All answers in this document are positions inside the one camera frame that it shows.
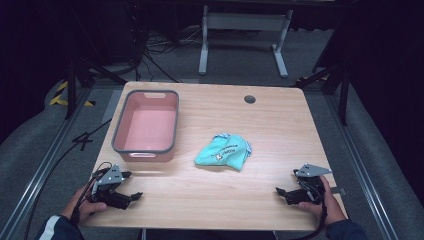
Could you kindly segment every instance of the dark background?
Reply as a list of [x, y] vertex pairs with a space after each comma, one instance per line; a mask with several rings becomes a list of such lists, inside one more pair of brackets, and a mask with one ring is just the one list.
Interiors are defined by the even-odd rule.
[[[362, 3], [365, 10], [346, 15], [300, 10], [291, 27], [337, 27], [317, 66], [349, 59], [354, 88], [423, 203], [418, 177], [424, 159], [421, 8], [400, 0], [367, 2]], [[127, 3], [1, 1], [0, 142], [44, 109], [47, 92], [76, 55], [99, 65], [129, 62], [140, 51], [133, 44], [134, 34], [143, 38], [155, 29], [175, 40], [179, 30], [200, 24], [201, 6], [144, 5], [140, 25], [134, 26]]]

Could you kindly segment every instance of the dark blue sleeve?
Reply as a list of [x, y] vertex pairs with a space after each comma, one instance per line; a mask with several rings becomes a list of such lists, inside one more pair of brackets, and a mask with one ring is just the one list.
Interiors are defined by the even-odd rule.
[[327, 226], [326, 237], [330, 240], [366, 240], [364, 229], [349, 219], [338, 221]]
[[80, 231], [64, 216], [52, 216], [44, 221], [35, 239], [43, 240], [77, 240]]

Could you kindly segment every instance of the black circular grommet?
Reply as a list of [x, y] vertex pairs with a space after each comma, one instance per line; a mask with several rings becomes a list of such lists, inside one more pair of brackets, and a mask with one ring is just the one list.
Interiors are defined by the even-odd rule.
[[256, 102], [256, 98], [252, 95], [247, 95], [247, 96], [244, 97], [244, 101], [252, 104], [252, 103]]

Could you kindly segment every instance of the hand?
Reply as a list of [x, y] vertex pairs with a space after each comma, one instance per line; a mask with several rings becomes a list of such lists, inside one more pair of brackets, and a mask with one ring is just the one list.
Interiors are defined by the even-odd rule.
[[[65, 209], [62, 211], [61, 215], [67, 217], [68, 219], [71, 219], [72, 212], [74, 211], [75, 206], [77, 205], [78, 199], [80, 198], [81, 194], [84, 191], [84, 187], [80, 188], [74, 196], [71, 198], [71, 201], [69, 201], [68, 205], [65, 207]], [[107, 205], [102, 202], [98, 203], [90, 203], [87, 200], [84, 200], [79, 208], [80, 210], [80, 221], [86, 219], [90, 213], [95, 212], [102, 212], [106, 210]]]
[[[337, 202], [336, 198], [331, 193], [330, 184], [328, 183], [327, 179], [324, 176], [320, 176], [320, 178], [325, 188], [324, 199], [325, 199], [325, 205], [327, 206], [327, 214], [328, 214], [327, 218], [325, 219], [325, 225], [329, 225], [334, 222], [345, 220], [346, 217], [343, 214], [343, 211], [340, 208], [339, 203]], [[321, 204], [315, 205], [311, 202], [300, 202], [298, 204], [298, 207], [315, 214], [315, 216], [318, 219], [320, 219], [321, 217], [321, 212], [322, 212]]]

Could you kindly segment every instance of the storage box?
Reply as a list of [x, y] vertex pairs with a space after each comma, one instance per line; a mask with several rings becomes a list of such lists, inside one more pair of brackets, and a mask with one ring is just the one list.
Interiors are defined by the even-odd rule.
[[128, 93], [112, 140], [125, 161], [167, 162], [174, 156], [178, 93], [135, 90]]

